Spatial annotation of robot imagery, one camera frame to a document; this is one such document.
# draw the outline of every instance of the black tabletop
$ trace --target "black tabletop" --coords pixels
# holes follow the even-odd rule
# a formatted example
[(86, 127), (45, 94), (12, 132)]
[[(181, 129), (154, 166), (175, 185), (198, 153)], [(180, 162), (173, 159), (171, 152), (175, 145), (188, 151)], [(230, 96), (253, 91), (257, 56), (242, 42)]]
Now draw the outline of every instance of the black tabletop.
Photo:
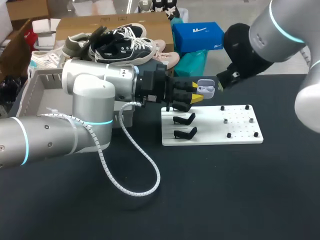
[[(319, 239), (320, 134), (294, 111), (304, 77), (257, 76), (201, 103), (253, 105), (263, 144), (165, 147), (163, 106), (137, 109), (129, 132), (161, 173), (151, 196), (121, 193), (97, 153), (0, 171), (1, 240)], [(120, 129), (104, 155), (130, 190), (154, 185)]]

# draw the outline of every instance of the white sneaker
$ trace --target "white sneaker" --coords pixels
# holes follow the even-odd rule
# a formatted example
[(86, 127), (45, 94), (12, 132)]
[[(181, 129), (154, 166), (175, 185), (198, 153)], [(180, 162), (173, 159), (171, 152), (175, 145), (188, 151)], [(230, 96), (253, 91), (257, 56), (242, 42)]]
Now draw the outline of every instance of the white sneaker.
[(31, 54), (31, 61), (27, 70), (28, 78), (31, 79), (35, 70), (38, 69), (56, 69), (62, 55), (63, 47), (47, 51), (33, 51)]

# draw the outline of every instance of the black sneaker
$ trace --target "black sneaker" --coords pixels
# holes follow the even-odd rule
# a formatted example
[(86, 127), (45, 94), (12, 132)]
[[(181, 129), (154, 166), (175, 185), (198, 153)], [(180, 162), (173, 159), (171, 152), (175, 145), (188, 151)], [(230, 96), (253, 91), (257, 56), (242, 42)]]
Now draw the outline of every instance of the black sneaker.
[(152, 0), (140, 0), (138, 3), (139, 13), (151, 13), (153, 12)]
[(102, 34), (95, 42), (93, 42), (88, 50), (90, 60), (96, 60), (96, 49), (111, 44), (113, 41), (122, 39), (125, 36), (128, 38), (145, 38), (147, 36), (146, 28), (139, 23), (131, 23), (120, 26), (112, 31)]
[(163, 12), (165, 10), (165, 0), (152, 0), (153, 11)]
[(170, 21), (174, 18), (180, 18), (180, 12), (177, 8), (177, 0), (164, 0), (165, 13)]
[(98, 48), (95, 52), (95, 60), (105, 64), (138, 66), (152, 59), (156, 51), (156, 43), (151, 39), (122, 38)]

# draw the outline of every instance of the black hook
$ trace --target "black hook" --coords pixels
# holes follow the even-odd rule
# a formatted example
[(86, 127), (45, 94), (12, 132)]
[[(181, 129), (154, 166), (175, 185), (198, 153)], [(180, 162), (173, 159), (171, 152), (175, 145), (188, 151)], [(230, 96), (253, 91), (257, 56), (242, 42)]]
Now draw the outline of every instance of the black hook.
[(178, 139), (187, 139), (187, 140), (191, 140), (197, 133), (198, 129), (197, 127), (194, 127), (190, 133), (184, 132), (184, 131), (174, 131), (174, 138), (178, 138)]
[(194, 121), (195, 118), (196, 118), (196, 114), (192, 113), (188, 119), (185, 119), (179, 116), (174, 116), (173, 121), (174, 121), (174, 124), (178, 123), (178, 124), (189, 126)]

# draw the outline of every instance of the sneaker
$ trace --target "sneaker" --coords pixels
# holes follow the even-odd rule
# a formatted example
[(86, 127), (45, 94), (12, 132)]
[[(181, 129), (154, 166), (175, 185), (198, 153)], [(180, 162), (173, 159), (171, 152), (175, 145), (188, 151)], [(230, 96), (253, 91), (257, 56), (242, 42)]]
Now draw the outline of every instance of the sneaker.
[(62, 50), (62, 54), (66, 59), (80, 59), (82, 48), (89, 43), (91, 33), (79, 33), (74, 36), (68, 36)]
[(156, 50), (162, 53), (166, 48), (166, 42), (163, 40), (155, 40)]
[(93, 33), (79, 33), (74, 36), (68, 36), (62, 49), (65, 60), (87, 57), (90, 44), (96, 42), (106, 30), (105, 26), (100, 26)]
[(156, 43), (151, 39), (122, 38), (98, 48), (95, 59), (98, 63), (138, 66), (152, 59), (156, 51)]
[(180, 56), (176, 52), (164, 53), (164, 52), (157, 51), (153, 59), (166, 65), (167, 66), (166, 69), (169, 70), (178, 64), (180, 60)]
[(138, 3), (139, 13), (151, 13), (153, 12), (153, 2), (152, 0), (140, 0)]
[(121, 38), (145, 38), (147, 36), (146, 28), (139, 23), (131, 23), (120, 26), (112, 31), (102, 34), (97, 41), (91, 43), (88, 50), (90, 60), (96, 60), (96, 49), (111, 44)]
[(165, 0), (152, 0), (152, 2), (155, 12), (163, 12), (165, 10)]
[(180, 12), (177, 8), (177, 0), (165, 0), (165, 13), (168, 19), (180, 18)]
[(62, 50), (63, 47), (49, 52), (33, 51), (31, 53), (31, 60), (27, 70), (28, 78), (31, 79), (35, 74), (35, 70), (38, 69), (56, 69), (59, 66)]

